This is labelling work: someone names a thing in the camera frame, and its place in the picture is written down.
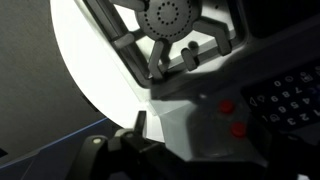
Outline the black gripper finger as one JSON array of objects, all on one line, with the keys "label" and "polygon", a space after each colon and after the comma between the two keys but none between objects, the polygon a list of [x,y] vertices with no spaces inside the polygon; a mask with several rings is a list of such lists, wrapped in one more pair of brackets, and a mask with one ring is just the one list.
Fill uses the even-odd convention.
[{"label": "black gripper finger", "polygon": [[136,118],[136,122],[134,125],[134,131],[139,134],[139,135],[143,135],[143,130],[144,130],[144,125],[146,122],[146,118],[147,118],[147,112],[146,111],[139,111],[137,118]]}]

